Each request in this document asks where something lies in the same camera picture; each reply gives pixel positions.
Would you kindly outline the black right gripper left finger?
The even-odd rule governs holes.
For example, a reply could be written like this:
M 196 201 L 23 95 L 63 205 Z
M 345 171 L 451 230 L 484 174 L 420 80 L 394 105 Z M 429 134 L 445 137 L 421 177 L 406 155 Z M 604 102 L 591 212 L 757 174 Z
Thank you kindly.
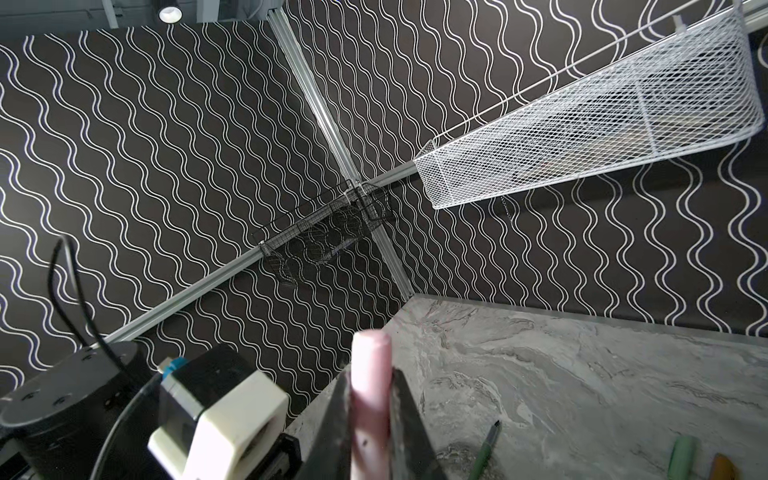
M 336 381 L 312 449 L 296 473 L 297 479 L 350 478 L 352 409 L 350 372 L 343 371 Z

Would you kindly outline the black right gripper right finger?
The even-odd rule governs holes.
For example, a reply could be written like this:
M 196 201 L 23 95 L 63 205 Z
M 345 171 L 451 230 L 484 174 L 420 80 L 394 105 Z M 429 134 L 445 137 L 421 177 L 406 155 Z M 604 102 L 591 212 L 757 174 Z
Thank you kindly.
M 429 440 L 406 377 L 397 368 L 392 370 L 389 425 L 392 479 L 447 479 Z

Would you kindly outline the dark green pen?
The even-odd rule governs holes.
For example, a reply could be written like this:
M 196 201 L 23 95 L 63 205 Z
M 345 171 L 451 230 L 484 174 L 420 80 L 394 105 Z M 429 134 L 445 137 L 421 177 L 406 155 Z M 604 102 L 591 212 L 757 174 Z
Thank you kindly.
M 493 425 L 490 427 L 488 434 L 486 435 L 476 455 L 476 458 L 473 462 L 472 468 L 468 475 L 469 480 L 479 480 L 483 475 L 485 468 L 488 464 L 488 461 L 491 457 L 491 454 L 493 452 L 493 448 L 498 439 L 500 430 L 501 430 L 501 421 L 496 420 L 493 423 Z

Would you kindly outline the pink pen cap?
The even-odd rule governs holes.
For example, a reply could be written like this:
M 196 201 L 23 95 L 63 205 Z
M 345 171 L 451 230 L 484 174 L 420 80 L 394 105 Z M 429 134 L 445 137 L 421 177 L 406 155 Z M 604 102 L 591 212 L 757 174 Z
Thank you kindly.
M 352 479 L 388 479 L 392 341 L 383 330 L 353 337 L 350 367 Z

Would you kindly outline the light green pen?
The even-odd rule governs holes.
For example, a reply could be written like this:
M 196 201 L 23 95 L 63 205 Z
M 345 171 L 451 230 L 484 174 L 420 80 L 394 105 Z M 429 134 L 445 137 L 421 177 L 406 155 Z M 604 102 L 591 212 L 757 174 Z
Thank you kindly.
M 668 468 L 668 480 L 688 480 L 690 478 L 696 451 L 697 439 L 692 436 L 679 436 L 673 445 Z

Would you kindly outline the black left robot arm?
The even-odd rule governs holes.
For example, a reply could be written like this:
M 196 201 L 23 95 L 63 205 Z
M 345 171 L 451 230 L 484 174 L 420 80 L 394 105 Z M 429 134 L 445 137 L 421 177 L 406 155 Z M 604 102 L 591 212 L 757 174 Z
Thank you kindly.
M 112 349 L 130 380 L 87 347 L 1 398 L 1 431 L 42 479 L 87 479 L 115 421 L 150 371 L 139 345 Z

